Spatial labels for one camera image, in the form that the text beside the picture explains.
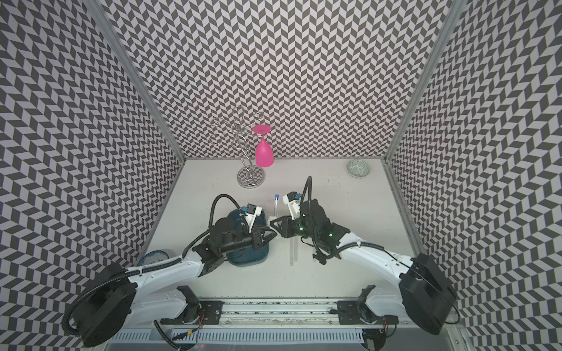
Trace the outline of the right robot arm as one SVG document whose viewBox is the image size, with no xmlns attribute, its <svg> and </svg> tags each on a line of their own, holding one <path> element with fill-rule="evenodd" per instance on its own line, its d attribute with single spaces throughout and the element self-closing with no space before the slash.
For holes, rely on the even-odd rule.
<svg viewBox="0 0 562 351">
<path fill-rule="evenodd" d="M 288 205 L 290 214 L 270 220 L 283 238 L 309 238 L 313 257 L 321 264 L 337 258 L 376 272 L 400 292 L 399 303 L 389 296 L 377 297 L 374 288 L 365 288 L 356 302 L 359 318 L 370 324 L 386 315 L 408 317 L 420 329 L 438 335 L 456 310 L 458 294 L 432 257 L 398 254 L 360 238 L 350 229 L 332 222 L 316 199 Z"/>
</svg>

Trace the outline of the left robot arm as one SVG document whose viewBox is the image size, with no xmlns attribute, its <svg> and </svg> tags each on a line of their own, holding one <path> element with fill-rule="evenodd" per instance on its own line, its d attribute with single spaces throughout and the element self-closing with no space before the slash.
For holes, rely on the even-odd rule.
<svg viewBox="0 0 562 351">
<path fill-rule="evenodd" d="M 258 250 L 276 235 L 267 226 L 222 218 L 178 257 L 129 269 L 112 264 L 67 307 L 61 327 L 79 336 L 85 347 L 94 347 L 123 327 L 201 324 L 205 309 L 187 282 L 213 272 L 228 253 Z"/>
</svg>

